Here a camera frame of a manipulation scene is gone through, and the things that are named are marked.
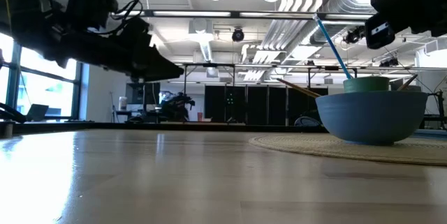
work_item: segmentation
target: window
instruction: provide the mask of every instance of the window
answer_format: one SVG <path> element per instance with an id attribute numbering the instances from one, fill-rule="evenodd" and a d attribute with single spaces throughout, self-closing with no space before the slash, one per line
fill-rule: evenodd
<path id="1" fill-rule="evenodd" d="M 69 59 L 61 68 L 1 33 L 0 48 L 8 63 L 0 70 L 0 103 L 22 114 L 33 104 L 48 105 L 46 119 L 78 118 L 81 64 Z"/>
<path id="2" fill-rule="evenodd" d="M 46 116 L 69 117 L 73 104 L 73 84 L 22 72 L 17 110 L 26 114 L 32 104 L 49 105 Z"/>
<path id="3" fill-rule="evenodd" d="M 0 103 L 6 103 L 8 93 L 9 68 L 3 67 L 0 70 Z"/>
<path id="4" fill-rule="evenodd" d="M 10 63 L 13 58 L 14 40 L 10 36 L 0 33 L 0 49 L 3 52 L 3 58 Z"/>
<path id="5" fill-rule="evenodd" d="M 20 57 L 20 65 L 25 68 L 39 70 L 44 73 L 50 73 L 65 77 L 66 79 L 74 80 L 76 78 L 76 61 L 68 60 L 67 67 L 61 68 L 56 61 L 45 60 L 39 53 L 22 48 L 22 56 Z"/>

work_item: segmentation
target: round placemat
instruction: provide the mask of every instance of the round placemat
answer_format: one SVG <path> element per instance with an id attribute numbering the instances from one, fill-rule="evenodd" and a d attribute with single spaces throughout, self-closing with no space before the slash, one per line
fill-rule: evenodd
<path id="1" fill-rule="evenodd" d="M 447 141 L 407 138 L 393 146 L 349 144 L 329 134 L 266 135 L 250 139 L 257 147 L 298 154 L 419 165 L 447 165 Z"/>

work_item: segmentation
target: blue bowl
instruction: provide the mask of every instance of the blue bowl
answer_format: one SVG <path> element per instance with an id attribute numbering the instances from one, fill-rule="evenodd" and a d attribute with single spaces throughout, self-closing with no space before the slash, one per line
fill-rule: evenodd
<path id="1" fill-rule="evenodd" d="M 427 94 L 417 91 L 368 91 L 316 99 L 330 134 L 356 144 L 391 145 L 419 128 Z"/>

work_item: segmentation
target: wooden table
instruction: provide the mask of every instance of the wooden table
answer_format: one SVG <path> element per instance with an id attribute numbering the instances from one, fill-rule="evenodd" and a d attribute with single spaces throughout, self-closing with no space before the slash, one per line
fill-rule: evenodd
<path id="1" fill-rule="evenodd" d="M 447 169 L 87 130 L 0 141 L 0 223 L 446 223 Z"/>

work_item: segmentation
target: bowl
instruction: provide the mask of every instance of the bowl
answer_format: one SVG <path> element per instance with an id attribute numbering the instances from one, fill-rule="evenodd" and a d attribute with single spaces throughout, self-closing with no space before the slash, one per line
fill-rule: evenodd
<path id="1" fill-rule="evenodd" d="M 316 99 L 330 134 L 356 144 L 391 145 L 409 137 L 424 117 L 427 94 L 417 91 L 370 91 Z"/>
<path id="2" fill-rule="evenodd" d="M 343 81 L 344 93 L 364 91 L 387 91 L 390 79 L 387 77 L 359 77 Z"/>

